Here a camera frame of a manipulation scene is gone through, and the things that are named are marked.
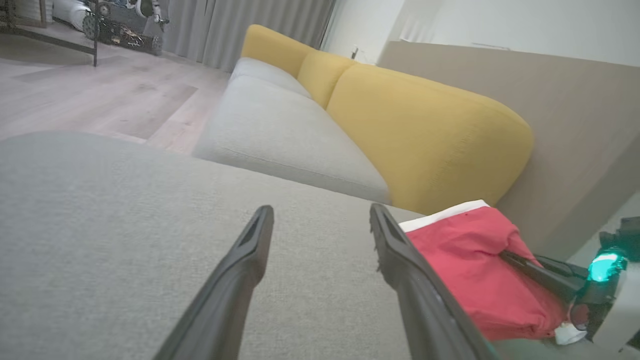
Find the white fabric trim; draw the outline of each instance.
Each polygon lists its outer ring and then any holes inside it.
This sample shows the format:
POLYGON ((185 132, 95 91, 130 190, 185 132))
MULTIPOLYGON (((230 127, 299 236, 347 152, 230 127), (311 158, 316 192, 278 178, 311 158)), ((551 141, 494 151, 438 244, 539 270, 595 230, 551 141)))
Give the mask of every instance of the white fabric trim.
POLYGON ((415 220, 401 222, 399 225, 402 231, 408 233, 410 231, 420 229, 421 227, 431 225, 436 221, 440 221, 442 219, 449 218, 454 215, 466 213, 467 211, 471 211, 474 209, 483 208, 485 206, 489 207, 489 205, 487 205, 487 203, 484 202, 484 200, 467 201, 467 202, 463 202, 462 204, 451 206, 449 209, 444 209, 439 213, 429 215, 428 217, 417 218, 415 220))

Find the green light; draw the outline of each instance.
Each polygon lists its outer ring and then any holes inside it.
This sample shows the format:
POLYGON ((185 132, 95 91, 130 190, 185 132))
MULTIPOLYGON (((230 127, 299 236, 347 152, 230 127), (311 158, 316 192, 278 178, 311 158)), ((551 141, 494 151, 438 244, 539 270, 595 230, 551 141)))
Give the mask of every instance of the green light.
POLYGON ((604 282, 614 275, 620 266, 622 257, 613 253, 598 255, 589 265, 589 280, 604 282))

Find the red bag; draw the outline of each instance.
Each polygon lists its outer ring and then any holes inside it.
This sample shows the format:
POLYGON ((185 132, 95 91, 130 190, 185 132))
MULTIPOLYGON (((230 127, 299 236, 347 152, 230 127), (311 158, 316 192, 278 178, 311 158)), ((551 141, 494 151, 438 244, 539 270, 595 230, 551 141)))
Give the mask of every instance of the red bag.
POLYGON ((553 294, 498 257, 509 250, 540 265, 518 228, 484 201, 400 227, 488 340, 546 338, 566 318, 553 294))

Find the gray curtain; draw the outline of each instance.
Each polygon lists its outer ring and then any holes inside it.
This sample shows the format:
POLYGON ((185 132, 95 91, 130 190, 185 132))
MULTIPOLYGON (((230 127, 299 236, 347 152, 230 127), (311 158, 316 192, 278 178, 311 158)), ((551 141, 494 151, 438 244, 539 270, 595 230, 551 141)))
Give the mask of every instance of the gray curtain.
POLYGON ((335 0, 170 1, 164 50, 227 72, 246 29, 260 24, 318 49, 335 0))

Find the gray fabric upholstery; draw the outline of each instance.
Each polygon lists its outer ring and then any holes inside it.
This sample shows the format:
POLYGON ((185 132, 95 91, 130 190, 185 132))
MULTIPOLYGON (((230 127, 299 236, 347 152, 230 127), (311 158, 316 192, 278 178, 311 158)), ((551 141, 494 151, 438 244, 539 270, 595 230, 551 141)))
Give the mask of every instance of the gray fabric upholstery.
POLYGON ((79 133, 0 142, 0 199, 0 359, 152 359, 263 204, 239 358, 410 358, 366 200, 79 133))
POLYGON ((229 84, 193 156, 390 202, 380 173, 320 105, 249 76, 229 84))
POLYGON ((305 87, 302 86, 296 78, 279 67, 275 67, 260 60, 252 58, 241 58, 238 60, 233 73, 231 73, 231 78, 229 78, 229 83, 232 83, 240 76, 251 76, 253 78, 262 79, 311 99, 311 95, 307 89, 305 89, 305 87))
POLYGON ((638 360, 640 352, 629 348, 612 354, 586 339, 571 345, 556 345, 553 340, 505 340, 493 346, 503 359, 509 360, 638 360))

